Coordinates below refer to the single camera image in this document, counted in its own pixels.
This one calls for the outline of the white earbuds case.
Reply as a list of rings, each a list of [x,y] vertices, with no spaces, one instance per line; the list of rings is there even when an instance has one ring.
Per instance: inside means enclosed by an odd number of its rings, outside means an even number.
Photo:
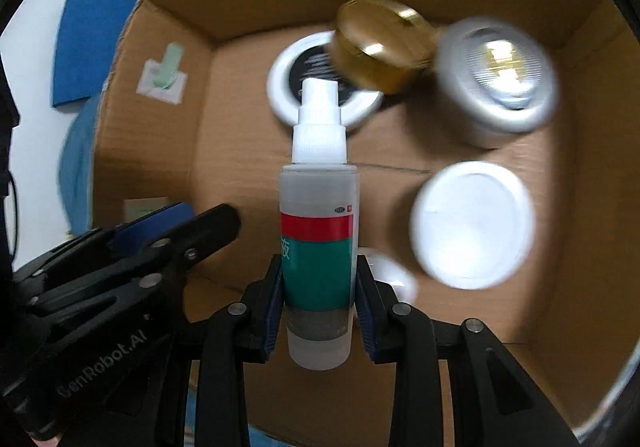
[[[413,305],[419,293],[416,277],[405,267],[397,263],[387,254],[370,248],[360,248],[359,255],[363,255],[370,266],[372,276],[377,281],[386,282],[396,294],[399,302]]]

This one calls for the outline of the white green spray bottle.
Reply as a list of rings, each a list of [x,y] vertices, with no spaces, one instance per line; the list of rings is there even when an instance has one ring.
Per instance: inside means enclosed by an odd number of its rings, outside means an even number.
[[[300,367],[332,370],[352,346],[359,210],[334,81],[303,83],[279,206],[288,352]]]

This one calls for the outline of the white lidded round tin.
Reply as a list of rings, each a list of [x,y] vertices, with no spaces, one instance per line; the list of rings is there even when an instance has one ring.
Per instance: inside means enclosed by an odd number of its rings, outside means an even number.
[[[449,288],[485,290],[512,277],[532,250],[532,195],[513,172],[487,161],[442,169],[419,189],[410,245],[428,276]]]

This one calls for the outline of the blue foam mat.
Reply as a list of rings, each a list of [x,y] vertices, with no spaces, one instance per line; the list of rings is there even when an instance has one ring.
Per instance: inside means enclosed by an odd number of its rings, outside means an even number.
[[[51,106],[102,91],[115,48],[138,0],[65,0],[53,59]]]

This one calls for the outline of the open cardboard box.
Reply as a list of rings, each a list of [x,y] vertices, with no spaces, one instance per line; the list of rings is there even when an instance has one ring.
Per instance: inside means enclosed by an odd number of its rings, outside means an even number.
[[[188,281],[193,320],[264,276],[280,248],[278,176],[291,134],[268,105],[268,70],[288,44],[328,28],[347,1],[140,0],[128,20],[96,129],[93,219],[115,224],[143,198],[239,209],[238,240]],[[639,337],[638,4],[396,1],[437,25],[474,15],[512,22],[551,53],[561,99],[546,128],[485,154],[533,196],[533,250],[513,277],[454,290],[427,277],[411,252],[409,214],[421,185],[480,156],[440,118],[432,83],[349,137],[361,245],[416,276],[416,304],[428,316],[484,320],[583,432]]]

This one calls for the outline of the gold round tin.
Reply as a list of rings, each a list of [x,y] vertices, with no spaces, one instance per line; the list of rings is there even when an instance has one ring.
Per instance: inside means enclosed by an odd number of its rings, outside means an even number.
[[[350,0],[337,11],[326,50],[336,73],[352,85],[396,95],[432,68],[438,39],[438,29],[408,5]]]

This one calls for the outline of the silver round tin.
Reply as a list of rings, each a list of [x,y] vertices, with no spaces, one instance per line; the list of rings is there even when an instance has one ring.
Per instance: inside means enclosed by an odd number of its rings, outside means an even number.
[[[448,26],[434,59],[436,106],[466,144],[500,148],[546,126],[559,80],[546,51],[526,32],[490,17]]]

